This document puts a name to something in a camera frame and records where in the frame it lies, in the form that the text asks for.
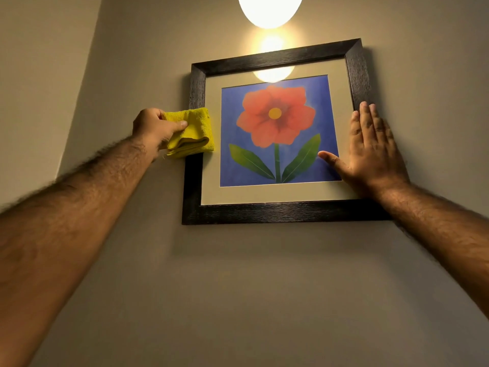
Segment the person's right hand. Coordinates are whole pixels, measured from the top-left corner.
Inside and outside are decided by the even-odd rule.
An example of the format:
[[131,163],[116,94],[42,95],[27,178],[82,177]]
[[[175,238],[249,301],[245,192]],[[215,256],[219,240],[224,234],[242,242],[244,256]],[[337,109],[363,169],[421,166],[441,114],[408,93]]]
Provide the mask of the person's right hand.
[[405,162],[398,149],[389,153],[386,147],[383,118],[376,105],[369,104],[374,122],[374,145],[365,148],[359,121],[359,110],[351,115],[349,162],[351,176],[342,179],[359,196],[380,201],[385,194],[411,187]]

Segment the person's left hand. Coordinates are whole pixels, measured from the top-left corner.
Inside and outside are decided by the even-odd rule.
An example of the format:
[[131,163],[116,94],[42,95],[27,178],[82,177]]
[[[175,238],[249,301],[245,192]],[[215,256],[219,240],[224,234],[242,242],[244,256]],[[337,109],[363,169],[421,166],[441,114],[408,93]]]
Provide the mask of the person's left hand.
[[160,150],[167,148],[173,135],[162,135],[162,121],[167,120],[160,109],[143,109],[133,121],[131,143],[142,149],[146,156],[154,161]]

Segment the yellow microfibre cloth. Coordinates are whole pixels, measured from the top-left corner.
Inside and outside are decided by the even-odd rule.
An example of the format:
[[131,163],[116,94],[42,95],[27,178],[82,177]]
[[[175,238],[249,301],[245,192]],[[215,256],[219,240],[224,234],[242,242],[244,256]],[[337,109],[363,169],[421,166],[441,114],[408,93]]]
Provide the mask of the yellow microfibre cloth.
[[167,143],[167,156],[181,159],[189,155],[215,151],[211,118],[207,108],[165,112],[169,122],[187,122],[187,127],[175,133]]

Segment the dark framed flower picture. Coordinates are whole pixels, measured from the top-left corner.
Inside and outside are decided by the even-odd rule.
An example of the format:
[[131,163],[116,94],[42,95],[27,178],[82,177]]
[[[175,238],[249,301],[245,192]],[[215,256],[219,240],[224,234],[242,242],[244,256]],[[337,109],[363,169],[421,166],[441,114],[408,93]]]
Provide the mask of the dark framed flower picture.
[[181,223],[390,220],[321,150],[348,161],[347,117],[371,99],[360,38],[192,64],[189,108],[207,108],[215,151],[185,160]]

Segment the person's left forearm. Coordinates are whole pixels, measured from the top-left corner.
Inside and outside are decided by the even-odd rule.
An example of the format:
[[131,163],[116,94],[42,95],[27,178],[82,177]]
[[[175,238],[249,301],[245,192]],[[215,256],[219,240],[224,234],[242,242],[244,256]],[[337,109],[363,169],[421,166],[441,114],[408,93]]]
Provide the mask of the person's left forearm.
[[159,144],[130,136],[0,214],[0,367],[29,364]]

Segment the person's right forearm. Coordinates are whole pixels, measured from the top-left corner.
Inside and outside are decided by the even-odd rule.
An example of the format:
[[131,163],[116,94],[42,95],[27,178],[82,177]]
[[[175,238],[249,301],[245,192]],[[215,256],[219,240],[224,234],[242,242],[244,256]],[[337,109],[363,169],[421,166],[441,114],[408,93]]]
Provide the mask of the person's right forearm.
[[489,320],[489,218],[408,182],[382,185],[371,194]]

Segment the glowing white globe lamp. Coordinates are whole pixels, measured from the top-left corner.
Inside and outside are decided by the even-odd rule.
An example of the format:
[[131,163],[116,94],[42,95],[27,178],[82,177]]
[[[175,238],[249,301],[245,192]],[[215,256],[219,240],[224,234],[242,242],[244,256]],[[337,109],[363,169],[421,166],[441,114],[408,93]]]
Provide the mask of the glowing white globe lamp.
[[299,9],[302,0],[238,0],[247,19],[262,29],[286,24]]

